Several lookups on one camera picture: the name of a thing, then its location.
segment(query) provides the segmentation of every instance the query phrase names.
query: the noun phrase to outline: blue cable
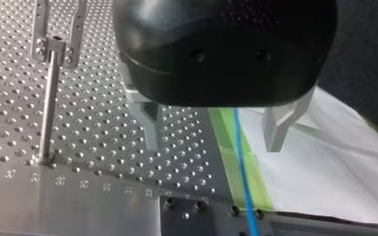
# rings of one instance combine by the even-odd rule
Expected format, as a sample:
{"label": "blue cable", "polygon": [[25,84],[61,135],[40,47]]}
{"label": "blue cable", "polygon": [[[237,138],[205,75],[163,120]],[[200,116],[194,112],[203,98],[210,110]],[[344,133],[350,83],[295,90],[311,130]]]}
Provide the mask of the blue cable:
{"label": "blue cable", "polygon": [[237,108],[233,108],[233,118],[234,118],[235,148],[237,152],[238,164],[241,169],[242,187],[244,189],[245,205],[247,208],[248,227],[250,229],[250,233],[252,236],[260,236],[260,232],[257,227],[256,220],[253,214],[253,204],[251,201],[250,190],[248,189],[247,174],[244,168],[244,160],[243,160],[242,148],[241,148],[240,122],[238,118]]}

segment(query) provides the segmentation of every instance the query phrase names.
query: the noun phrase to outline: metal bracket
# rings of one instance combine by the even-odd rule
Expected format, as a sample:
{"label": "metal bracket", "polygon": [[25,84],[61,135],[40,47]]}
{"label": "metal bracket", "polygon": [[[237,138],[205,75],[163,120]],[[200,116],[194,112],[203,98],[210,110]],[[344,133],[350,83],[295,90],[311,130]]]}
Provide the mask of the metal bracket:
{"label": "metal bracket", "polygon": [[148,150],[158,150],[161,129],[161,108],[140,94],[131,84],[127,65],[120,63],[120,71],[124,81],[125,96],[131,114],[144,127]]}
{"label": "metal bracket", "polygon": [[314,90],[290,104],[265,109],[262,129],[268,152],[281,151],[289,127],[306,112]]}
{"label": "metal bracket", "polygon": [[76,2],[76,11],[71,19],[69,40],[67,42],[63,41],[64,44],[67,44],[67,57],[65,58],[65,45],[60,46],[62,38],[57,35],[53,37],[47,36],[48,17],[51,8],[50,1],[35,0],[31,41],[32,59],[40,62],[48,62],[50,59],[50,51],[56,51],[60,57],[60,59],[57,60],[59,65],[68,69],[76,68],[79,63],[86,5],[86,0],[77,0]]}
{"label": "metal bracket", "polygon": [[76,11],[72,16],[70,25],[70,37],[66,48],[64,68],[74,69],[79,64],[79,52],[81,49],[82,35],[85,24],[86,0],[77,0]]}

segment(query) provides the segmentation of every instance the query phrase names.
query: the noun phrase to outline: bolt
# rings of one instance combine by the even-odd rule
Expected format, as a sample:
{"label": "bolt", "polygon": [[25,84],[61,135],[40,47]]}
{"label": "bolt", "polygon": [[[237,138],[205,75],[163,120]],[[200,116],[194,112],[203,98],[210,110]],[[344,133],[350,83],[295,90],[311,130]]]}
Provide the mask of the bolt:
{"label": "bolt", "polygon": [[37,48],[35,51],[38,55],[42,56],[44,55],[44,49],[43,48]]}
{"label": "bolt", "polygon": [[171,209],[174,207],[175,205],[175,201],[174,201],[174,198],[167,198],[164,200],[164,207],[167,208],[167,209]]}
{"label": "bolt", "polygon": [[198,201],[198,202],[196,202],[196,203],[193,205],[193,209],[194,209],[196,212],[198,212],[198,213],[203,212],[203,211],[205,210],[206,207],[207,207],[207,206],[205,205],[205,203],[204,203],[204,202],[201,202],[201,201]]}
{"label": "bolt", "polygon": [[38,46],[44,46],[44,43],[45,43],[44,38],[39,38],[36,40],[36,44],[38,44]]}
{"label": "bolt", "polygon": [[265,216],[265,214],[260,209],[256,209],[255,214],[258,219],[262,219]]}
{"label": "bolt", "polygon": [[230,213],[232,216],[238,216],[240,214],[240,209],[237,206],[232,206]]}

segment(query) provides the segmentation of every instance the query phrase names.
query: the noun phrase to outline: white fabric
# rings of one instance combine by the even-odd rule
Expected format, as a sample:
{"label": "white fabric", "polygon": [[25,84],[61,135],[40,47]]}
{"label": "white fabric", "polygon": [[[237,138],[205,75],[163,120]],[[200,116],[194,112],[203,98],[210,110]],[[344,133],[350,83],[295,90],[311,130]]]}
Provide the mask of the white fabric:
{"label": "white fabric", "polygon": [[378,223],[378,134],[353,109],[316,88],[278,153],[266,152],[262,117],[240,110],[275,210]]}

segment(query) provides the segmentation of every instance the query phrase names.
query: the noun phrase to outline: metal post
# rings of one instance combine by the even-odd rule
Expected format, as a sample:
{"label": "metal post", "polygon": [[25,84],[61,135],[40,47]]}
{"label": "metal post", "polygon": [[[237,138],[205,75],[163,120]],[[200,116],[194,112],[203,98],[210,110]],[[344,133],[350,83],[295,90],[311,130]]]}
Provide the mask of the metal post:
{"label": "metal post", "polygon": [[61,66],[57,60],[57,57],[58,52],[50,52],[50,65],[48,67],[47,87],[45,91],[44,110],[42,114],[39,154],[36,159],[38,164],[46,164],[51,161],[52,158],[50,154],[51,128],[53,125],[54,106]]}

